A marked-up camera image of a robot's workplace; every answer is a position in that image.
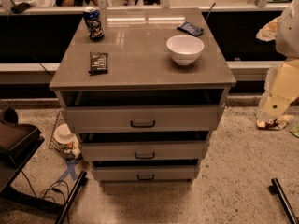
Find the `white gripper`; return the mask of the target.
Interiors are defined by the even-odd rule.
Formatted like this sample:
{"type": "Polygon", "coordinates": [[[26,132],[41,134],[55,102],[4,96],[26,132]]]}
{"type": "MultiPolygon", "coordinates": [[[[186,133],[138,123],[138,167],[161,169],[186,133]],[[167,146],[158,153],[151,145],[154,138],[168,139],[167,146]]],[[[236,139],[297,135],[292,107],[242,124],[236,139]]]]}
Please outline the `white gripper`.
{"type": "Polygon", "coordinates": [[[299,60],[289,59],[269,69],[266,92],[258,104],[258,120],[269,122],[278,119],[299,96],[299,60]]]}

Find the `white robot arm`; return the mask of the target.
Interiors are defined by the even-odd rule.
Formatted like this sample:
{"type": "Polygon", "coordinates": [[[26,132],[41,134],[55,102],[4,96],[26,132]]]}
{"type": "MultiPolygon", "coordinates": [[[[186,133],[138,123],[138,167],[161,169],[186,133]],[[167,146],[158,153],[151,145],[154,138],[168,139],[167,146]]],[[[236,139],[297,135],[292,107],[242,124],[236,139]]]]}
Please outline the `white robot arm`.
{"type": "Polygon", "coordinates": [[[278,119],[299,97],[299,0],[292,0],[281,13],[276,29],[276,50],[286,60],[268,70],[257,119],[278,119]]]}

